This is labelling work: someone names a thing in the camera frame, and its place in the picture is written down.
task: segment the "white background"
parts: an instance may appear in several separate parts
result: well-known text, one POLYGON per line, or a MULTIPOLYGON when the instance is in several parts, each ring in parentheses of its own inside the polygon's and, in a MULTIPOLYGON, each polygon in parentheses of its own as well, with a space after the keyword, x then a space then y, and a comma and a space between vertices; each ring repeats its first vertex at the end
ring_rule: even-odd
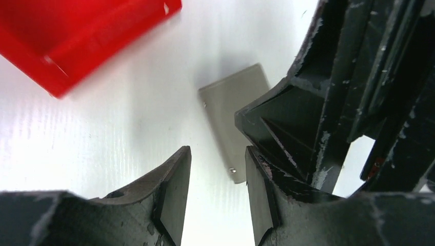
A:
MULTIPOLYGON (((115 55, 62 100, 0 56, 0 190, 102 197, 190 145, 183 245, 254 245, 247 188, 224 168, 197 90, 255 63, 286 75, 316 0, 184 0, 178 16, 115 55)), ((372 141, 335 193, 350 194, 372 141)))

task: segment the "metal rectangle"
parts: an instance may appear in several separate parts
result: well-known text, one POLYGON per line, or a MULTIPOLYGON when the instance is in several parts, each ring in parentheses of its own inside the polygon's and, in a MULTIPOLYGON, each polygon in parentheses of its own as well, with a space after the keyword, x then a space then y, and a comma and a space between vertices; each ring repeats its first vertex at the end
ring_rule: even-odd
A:
POLYGON ((226 168, 235 183, 246 180, 245 148, 251 144, 234 126, 234 114, 268 90, 260 64, 199 90, 226 168))

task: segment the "hole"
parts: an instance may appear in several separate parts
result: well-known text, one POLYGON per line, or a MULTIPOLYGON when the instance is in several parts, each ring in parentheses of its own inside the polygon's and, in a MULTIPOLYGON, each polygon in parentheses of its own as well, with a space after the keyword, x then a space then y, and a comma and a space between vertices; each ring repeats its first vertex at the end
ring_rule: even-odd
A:
POLYGON ((109 193, 109 195, 106 196, 106 198, 118 198, 124 196, 124 192, 122 191, 114 191, 109 193))

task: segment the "red plastic container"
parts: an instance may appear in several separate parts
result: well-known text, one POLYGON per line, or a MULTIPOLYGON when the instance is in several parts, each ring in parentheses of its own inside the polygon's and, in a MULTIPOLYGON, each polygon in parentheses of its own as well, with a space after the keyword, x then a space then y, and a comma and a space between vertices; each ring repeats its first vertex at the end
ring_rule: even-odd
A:
POLYGON ((0 54, 61 97, 181 7, 181 0, 2 0, 0 54))

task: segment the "scratch mark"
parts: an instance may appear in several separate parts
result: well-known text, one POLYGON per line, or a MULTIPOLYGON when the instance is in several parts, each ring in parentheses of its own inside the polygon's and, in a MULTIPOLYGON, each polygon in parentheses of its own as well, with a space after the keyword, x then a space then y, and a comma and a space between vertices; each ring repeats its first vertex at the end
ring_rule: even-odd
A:
POLYGON ((375 227, 376 227, 376 232, 378 233, 378 236, 380 237, 383 245, 385 246, 389 246, 390 243, 388 242, 387 238, 385 237, 385 235, 382 232, 382 226, 384 225, 385 221, 382 218, 382 216, 384 216, 384 213, 379 210, 379 208, 376 206, 376 198, 373 197, 370 199, 370 206, 373 209, 372 212, 372 218, 374 219, 375 222, 375 227))

